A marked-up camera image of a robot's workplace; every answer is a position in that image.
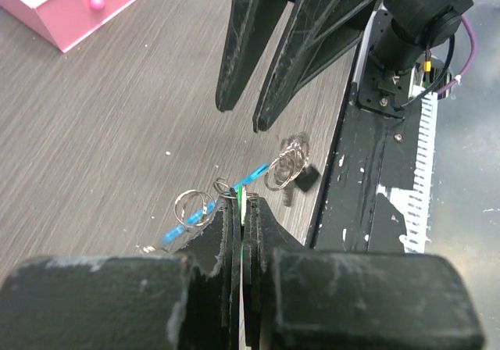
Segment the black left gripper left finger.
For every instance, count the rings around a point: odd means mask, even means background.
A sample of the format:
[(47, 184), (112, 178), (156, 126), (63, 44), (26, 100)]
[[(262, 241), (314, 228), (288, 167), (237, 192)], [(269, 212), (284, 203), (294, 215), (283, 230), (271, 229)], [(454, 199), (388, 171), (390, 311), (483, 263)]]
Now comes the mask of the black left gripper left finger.
[(1, 288), (4, 349), (228, 349), (234, 205), (174, 254), (42, 256)]

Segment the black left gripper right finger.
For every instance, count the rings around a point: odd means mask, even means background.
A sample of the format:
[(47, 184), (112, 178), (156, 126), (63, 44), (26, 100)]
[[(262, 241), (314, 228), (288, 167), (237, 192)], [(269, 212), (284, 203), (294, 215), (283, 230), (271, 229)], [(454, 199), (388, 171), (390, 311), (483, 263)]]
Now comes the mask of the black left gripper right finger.
[(245, 343), (253, 349), (482, 349), (455, 267), (438, 255), (316, 251), (263, 198), (247, 203)]

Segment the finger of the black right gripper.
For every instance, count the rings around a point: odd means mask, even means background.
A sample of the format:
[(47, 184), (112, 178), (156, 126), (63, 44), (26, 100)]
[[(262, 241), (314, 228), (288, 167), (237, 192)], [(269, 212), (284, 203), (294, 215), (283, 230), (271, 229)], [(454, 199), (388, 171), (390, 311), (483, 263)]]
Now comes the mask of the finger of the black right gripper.
[(295, 0), (260, 91), (253, 130), (267, 131), (296, 93), (363, 38), (380, 0)]
[(216, 107), (234, 109), (261, 58), (285, 6), (296, 0), (231, 0), (216, 86)]

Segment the blue key holder handle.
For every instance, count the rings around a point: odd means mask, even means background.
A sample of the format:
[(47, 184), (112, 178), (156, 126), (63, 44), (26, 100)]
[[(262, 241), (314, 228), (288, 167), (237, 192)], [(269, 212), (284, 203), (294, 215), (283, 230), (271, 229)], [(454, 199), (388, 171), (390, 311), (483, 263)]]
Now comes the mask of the blue key holder handle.
[[(262, 164), (234, 186), (229, 186), (225, 178), (216, 178), (212, 183), (212, 187), (216, 191), (216, 197), (211, 196), (206, 191), (196, 189), (179, 194), (173, 203), (173, 214), (177, 220), (177, 225), (163, 235), (162, 245), (167, 246), (189, 230), (204, 227), (212, 219), (213, 211), (221, 198), (236, 199), (239, 205), (243, 205), (242, 210), (246, 209), (243, 201), (258, 197), (257, 194), (248, 190), (248, 185), (268, 173), (269, 168), (269, 163)], [(200, 198), (202, 207), (190, 216), (186, 216), (186, 206), (196, 198)]]

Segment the black head key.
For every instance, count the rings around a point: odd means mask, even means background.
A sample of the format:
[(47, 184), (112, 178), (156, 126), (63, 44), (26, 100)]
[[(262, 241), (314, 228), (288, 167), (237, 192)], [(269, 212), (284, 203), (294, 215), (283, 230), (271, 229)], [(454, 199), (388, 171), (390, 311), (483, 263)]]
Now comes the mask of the black head key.
[(303, 193), (310, 191), (320, 178), (320, 172), (314, 165), (308, 165), (292, 181), (288, 182), (282, 191), (282, 204), (285, 207), (292, 207), (294, 189), (299, 189)]

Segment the green key tag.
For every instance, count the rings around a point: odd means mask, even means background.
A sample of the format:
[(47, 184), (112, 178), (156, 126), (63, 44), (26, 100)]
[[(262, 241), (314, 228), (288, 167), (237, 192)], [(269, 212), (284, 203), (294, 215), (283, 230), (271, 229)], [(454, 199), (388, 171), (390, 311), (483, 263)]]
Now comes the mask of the green key tag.
[(240, 225), (241, 225), (241, 236), (244, 236), (244, 226), (245, 226), (245, 217), (246, 217), (246, 206), (247, 206), (247, 192), (246, 186), (244, 184), (240, 185), (237, 188), (237, 201), (239, 208), (239, 217), (240, 217)]

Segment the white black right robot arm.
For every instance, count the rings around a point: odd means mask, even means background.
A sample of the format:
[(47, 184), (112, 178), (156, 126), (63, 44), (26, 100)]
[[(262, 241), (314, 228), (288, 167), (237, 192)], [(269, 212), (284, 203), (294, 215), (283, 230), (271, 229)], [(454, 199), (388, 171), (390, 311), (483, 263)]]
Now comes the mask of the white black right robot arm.
[(421, 55), (452, 43), (473, 0), (232, 0), (216, 86), (216, 107), (232, 110), (287, 5), (279, 40), (252, 118), (255, 131), (275, 123), (296, 93), (362, 39), (372, 15), (386, 22), (370, 37), (358, 102), (402, 118), (406, 90)]

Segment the pink open drawer box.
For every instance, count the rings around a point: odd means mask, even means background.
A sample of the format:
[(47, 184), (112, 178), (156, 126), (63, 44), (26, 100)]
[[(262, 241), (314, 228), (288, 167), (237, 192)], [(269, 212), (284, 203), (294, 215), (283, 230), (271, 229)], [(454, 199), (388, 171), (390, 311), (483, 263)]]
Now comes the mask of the pink open drawer box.
[(68, 52), (136, 0), (1, 0), (1, 7)]

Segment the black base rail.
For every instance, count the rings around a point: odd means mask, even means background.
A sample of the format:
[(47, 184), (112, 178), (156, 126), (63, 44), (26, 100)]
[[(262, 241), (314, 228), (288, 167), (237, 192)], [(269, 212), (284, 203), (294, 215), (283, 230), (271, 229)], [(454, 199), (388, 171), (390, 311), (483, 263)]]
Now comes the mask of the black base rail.
[(364, 55), (388, 26), (373, 14), (357, 51), (357, 70), (345, 91), (305, 245), (316, 250), (405, 252), (406, 194), (413, 189), (422, 101), (402, 119), (359, 106), (358, 82), (368, 77)]

